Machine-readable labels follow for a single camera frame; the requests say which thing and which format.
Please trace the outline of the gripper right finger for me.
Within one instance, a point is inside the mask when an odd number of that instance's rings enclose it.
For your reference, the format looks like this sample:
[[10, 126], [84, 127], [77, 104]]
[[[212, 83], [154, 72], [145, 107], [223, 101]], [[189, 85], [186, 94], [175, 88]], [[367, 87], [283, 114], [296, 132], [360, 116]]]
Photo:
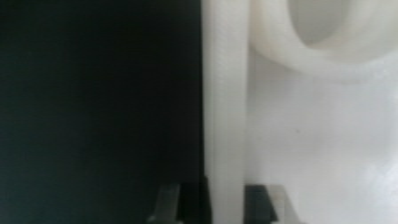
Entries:
[[243, 224], [303, 224], [280, 185], [244, 186]]

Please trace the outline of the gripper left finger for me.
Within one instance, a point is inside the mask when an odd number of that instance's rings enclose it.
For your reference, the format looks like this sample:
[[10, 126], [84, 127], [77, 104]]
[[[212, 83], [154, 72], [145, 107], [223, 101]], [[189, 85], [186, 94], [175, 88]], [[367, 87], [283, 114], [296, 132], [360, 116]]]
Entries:
[[200, 183], [161, 185], [145, 224], [207, 224], [205, 202]]

